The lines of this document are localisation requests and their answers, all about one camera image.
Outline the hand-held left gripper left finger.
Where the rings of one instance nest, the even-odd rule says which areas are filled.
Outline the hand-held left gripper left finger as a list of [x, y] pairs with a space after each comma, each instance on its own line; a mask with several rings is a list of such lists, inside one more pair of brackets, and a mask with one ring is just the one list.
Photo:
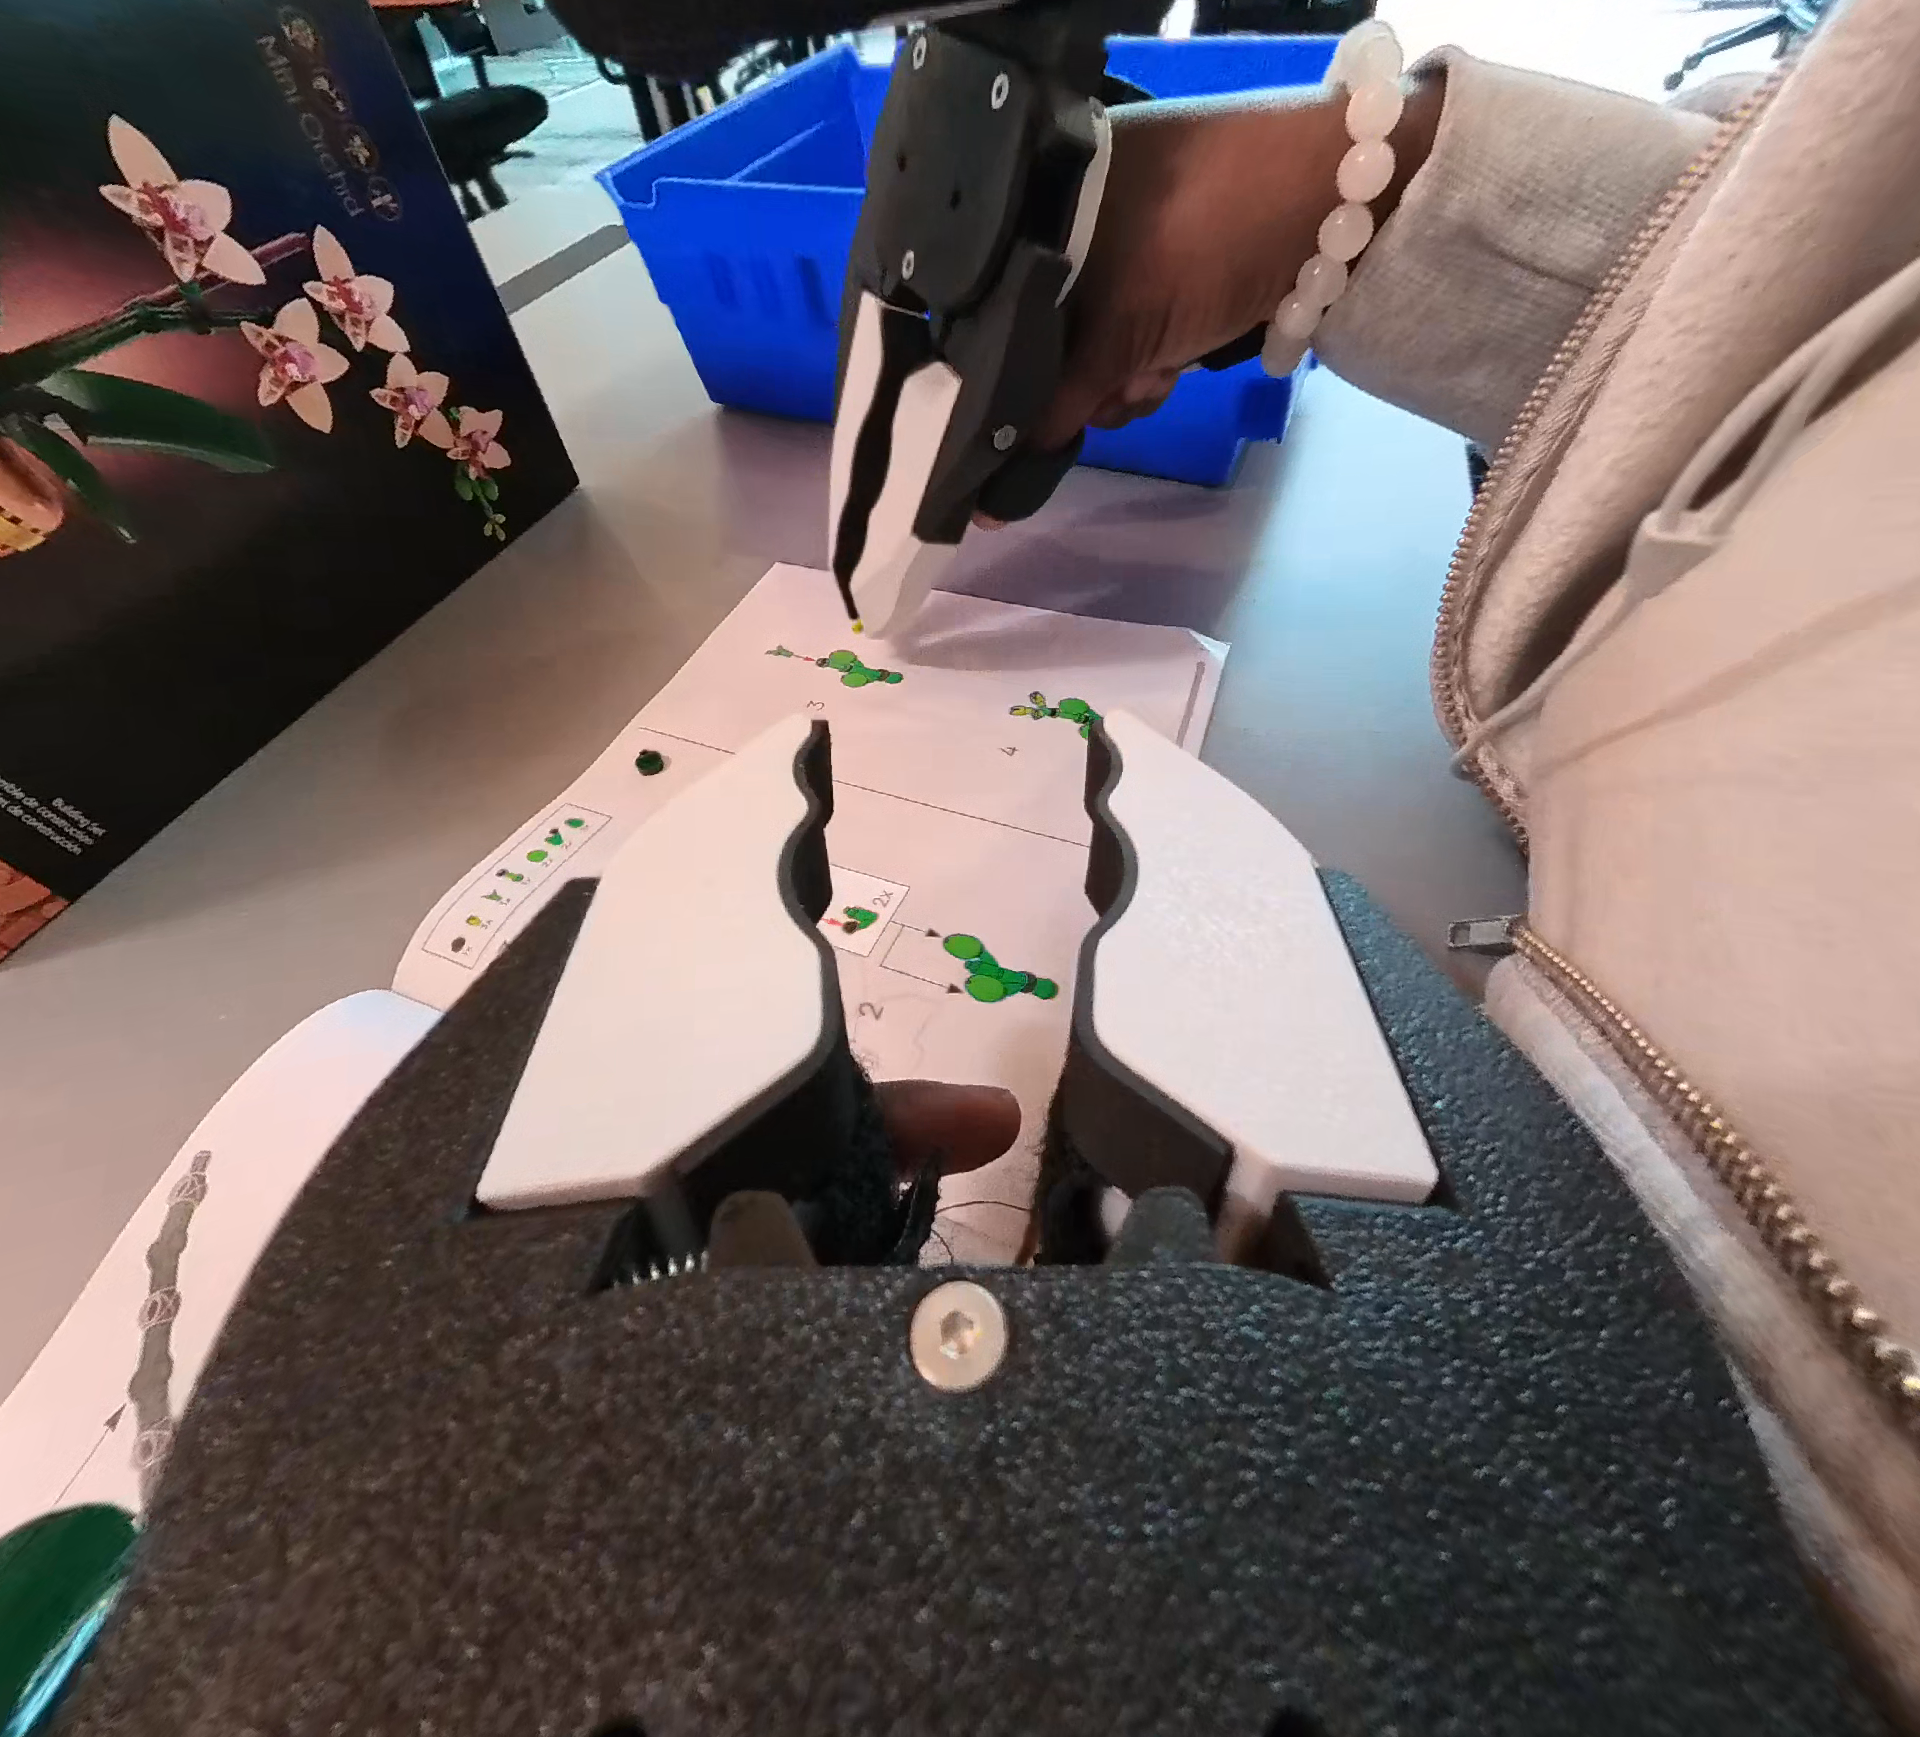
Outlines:
[[495, 1138], [493, 1211], [794, 1197], [846, 1148], [846, 1011], [820, 920], [830, 727], [786, 717], [607, 862]]

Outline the person's left hand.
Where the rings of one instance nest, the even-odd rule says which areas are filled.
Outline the person's left hand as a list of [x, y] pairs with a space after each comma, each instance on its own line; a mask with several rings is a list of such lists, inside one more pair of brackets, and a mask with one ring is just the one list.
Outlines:
[[996, 1163], [1021, 1142], [1021, 1101], [993, 1085], [886, 1081], [874, 1085], [885, 1137], [900, 1177], [929, 1166], [962, 1175]]

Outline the person's beige zip jacket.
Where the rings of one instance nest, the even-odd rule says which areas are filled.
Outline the person's beige zip jacket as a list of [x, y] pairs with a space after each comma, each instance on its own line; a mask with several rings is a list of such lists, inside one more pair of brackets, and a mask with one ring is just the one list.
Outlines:
[[1918, 0], [1840, 0], [1506, 432], [1434, 686], [1528, 847], [1494, 1009], [1714, 1323], [1916, 1733]]

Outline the black office chair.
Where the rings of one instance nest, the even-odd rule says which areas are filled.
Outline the black office chair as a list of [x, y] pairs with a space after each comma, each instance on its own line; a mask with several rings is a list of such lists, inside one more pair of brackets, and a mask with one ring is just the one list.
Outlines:
[[[453, 91], [440, 86], [421, 23], [430, 23], [449, 51], [473, 63], [473, 86]], [[408, 87], [460, 210], [474, 221], [508, 203], [498, 165], [517, 153], [520, 140], [542, 125], [550, 115], [550, 101], [533, 86], [496, 84], [489, 77], [493, 34], [476, 1], [422, 9], [415, 34], [421, 63]]]

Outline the person's right hand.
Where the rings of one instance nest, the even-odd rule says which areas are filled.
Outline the person's right hand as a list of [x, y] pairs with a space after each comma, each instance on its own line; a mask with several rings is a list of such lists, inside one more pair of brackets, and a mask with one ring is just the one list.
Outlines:
[[1153, 414], [1187, 369], [1263, 332], [1316, 251], [1350, 147], [1344, 94], [1327, 87], [1130, 101], [1110, 134], [1045, 451]]

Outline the blue plastic bin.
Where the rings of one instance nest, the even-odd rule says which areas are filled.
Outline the blue plastic bin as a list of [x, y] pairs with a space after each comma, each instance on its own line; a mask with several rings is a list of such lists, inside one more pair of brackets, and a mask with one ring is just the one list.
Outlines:
[[[1337, 36], [1110, 38], [1108, 69], [1156, 97], [1306, 87]], [[838, 319], [893, 54], [838, 43], [598, 171], [709, 398], [832, 420]], [[1294, 378], [1256, 357], [1179, 381], [1150, 416], [1091, 430], [1092, 468], [1226, 486], [1244, 447], [1278, 442]]]

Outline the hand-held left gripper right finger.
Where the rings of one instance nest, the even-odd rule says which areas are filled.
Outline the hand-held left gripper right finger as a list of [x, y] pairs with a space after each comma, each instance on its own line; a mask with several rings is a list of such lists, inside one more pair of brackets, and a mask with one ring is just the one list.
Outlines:
[[1427, 1206], [1444, 1173], [1322, 872], [1212, 767], [1092, 724], [1066, 1053], [1066, 1249], [1156, 1190], [1221, 1259], [1304, 1259], [1304, 1200]]

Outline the dark orchid picture box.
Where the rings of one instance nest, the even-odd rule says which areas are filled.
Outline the dark orchid picture box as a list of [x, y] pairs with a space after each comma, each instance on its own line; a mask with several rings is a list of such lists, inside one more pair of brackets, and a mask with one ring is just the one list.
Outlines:
[[4, 0], [4, 954], [576, 484], [371, 0]]

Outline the person's right forearm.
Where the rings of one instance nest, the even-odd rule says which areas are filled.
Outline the person's right forearm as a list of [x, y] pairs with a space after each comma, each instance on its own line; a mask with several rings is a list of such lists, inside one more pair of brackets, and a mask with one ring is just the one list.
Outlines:
[[1736, 94], [1657, 101], [1456, 45], [1414, 73], [1443, 90], [1427, 162], [1313, 351], [1366, 395], [1493, 449]]

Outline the white instruction booklet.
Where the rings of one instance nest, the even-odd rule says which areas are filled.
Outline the white instruction booklet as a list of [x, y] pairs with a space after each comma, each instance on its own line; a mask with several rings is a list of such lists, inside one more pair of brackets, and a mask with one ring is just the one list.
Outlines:
[[[1092, 724], [1195, 747], [1223, 653], [955, 595], [921, 629], [766, 573], [390, 990], [215, 1103], [4, 1405], [6, 1733], [882, 1733], [966, 1671], [912, 1657], [966, 1594], [938, 1484], [1045, 1419], [1004, 1413], [1018, 1360], [929, 1387], [919, 1265], [1023, 1240]], [[832, 741], [838, 1163], [709, 1211], [480, 1204], [608, 861], [796, 715]], [[904, 1178], [886, 1081], [1004, 1088], [1021, 1142]]]

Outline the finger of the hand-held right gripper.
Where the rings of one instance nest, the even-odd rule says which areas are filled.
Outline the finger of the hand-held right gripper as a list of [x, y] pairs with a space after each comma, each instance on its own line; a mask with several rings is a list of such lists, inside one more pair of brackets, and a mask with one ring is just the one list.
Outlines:
[[848, 618], [867, 621], [855, 574], [888, 480], [904, 381], [904, 311], [862, 287], [848, 311], [828, 461], [828, 566]]
[[962, 389], [959, 374], [935, 359], [927, 324], [904, 318], [904, 381], [890, 464], [855, 574], [864, 627], [874, 637], [900, 631], [919, 613], [956, 546], [955, 538], [925, 538], [916, 531]]

